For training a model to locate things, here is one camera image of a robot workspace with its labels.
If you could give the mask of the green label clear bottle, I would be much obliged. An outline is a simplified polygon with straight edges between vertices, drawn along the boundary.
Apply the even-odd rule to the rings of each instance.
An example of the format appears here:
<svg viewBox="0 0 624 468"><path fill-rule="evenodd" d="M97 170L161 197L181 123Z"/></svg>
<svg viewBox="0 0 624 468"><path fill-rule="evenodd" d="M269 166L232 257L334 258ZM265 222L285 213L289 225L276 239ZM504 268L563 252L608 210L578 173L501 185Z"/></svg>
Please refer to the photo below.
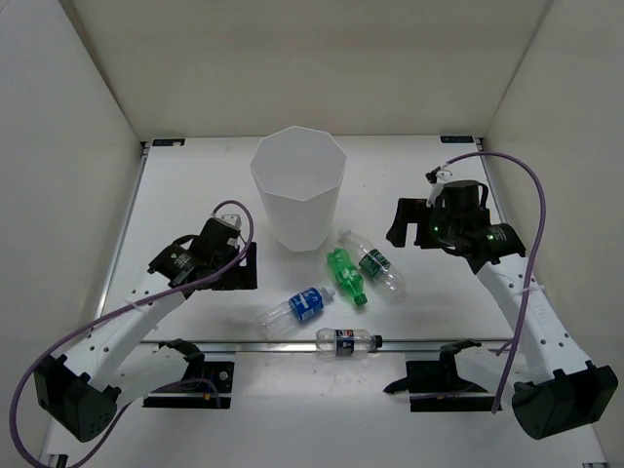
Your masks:
<svg viewBox="0 0 624 468"><path fill-rule="evenodd" d="M387 302L396 304L406 297L403 275L371 241L351 229L340 229L338 243Z"/></svg>

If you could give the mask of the blue label clear bottle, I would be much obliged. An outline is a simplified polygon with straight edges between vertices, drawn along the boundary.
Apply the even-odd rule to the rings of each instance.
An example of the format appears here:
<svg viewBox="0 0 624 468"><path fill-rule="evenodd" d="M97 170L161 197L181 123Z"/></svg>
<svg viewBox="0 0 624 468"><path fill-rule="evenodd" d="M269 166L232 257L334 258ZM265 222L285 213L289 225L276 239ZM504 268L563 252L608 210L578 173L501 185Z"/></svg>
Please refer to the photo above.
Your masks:
<svg viewBox="0 0 624 468"><path fill-rule="evenodd" d="M335 294L334 288L308 288L260 314L256 322L266 339L284 336L320 316Z"/></svg>

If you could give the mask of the green plastic bottle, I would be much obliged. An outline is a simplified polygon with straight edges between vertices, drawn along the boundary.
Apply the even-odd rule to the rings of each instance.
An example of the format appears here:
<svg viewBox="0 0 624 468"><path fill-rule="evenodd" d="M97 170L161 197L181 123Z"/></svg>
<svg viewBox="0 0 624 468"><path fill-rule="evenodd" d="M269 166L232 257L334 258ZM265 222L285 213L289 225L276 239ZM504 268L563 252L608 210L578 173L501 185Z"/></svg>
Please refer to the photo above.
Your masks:
<svg viewBox="0 0 624 468"><path fill-rule="evenodd" d="M328 267L340 287L357 307L365 306L368 298L364 293L364 278L344 248L335 248L327 254Z"/></svg>

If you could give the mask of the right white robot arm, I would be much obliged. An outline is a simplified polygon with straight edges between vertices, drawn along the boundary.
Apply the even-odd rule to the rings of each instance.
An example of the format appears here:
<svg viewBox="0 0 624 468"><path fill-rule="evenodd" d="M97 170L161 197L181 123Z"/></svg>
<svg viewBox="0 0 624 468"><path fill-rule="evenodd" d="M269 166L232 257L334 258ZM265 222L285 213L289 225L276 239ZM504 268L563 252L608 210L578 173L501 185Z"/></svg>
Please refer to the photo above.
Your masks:
<svg viewBox="0 0 624 468"><path fill-rule="evenodd" d="M413 224L417 246L465 259L508 324L523 326L515 348L524 360L501 384L505 357L464 339L443 346L426 376L452 390L473 383L489 393L500 392L501 402L534 440L598 421L618 386L614 371L595 366L574 342L527 272L527 250L513 227L491 222L488 188L476 180L438 188L433 200L400 199L386 238L404 247Z"/></svg>

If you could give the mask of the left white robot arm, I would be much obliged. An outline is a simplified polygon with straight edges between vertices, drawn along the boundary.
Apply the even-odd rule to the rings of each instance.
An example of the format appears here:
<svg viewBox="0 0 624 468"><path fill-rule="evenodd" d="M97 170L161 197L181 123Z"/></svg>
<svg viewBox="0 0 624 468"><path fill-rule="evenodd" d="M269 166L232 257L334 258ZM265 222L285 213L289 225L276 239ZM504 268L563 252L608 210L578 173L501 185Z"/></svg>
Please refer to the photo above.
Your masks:
<svg viewBox="0 0 624 468"><path fill-rule="evenodd" d="M213 291L253 290L252 263L225 266L240 251L241 218L212 215L198 235L182 236L160 251L126 298L130 309L93 328L57 357L36 367L34 380L43 410L79 442L95 439L125 405L165 386L193 390L203 382L204 355L181 338L161 341L132 363L130 354L169 313L191 295L182 286L216 271Z"/></svg>

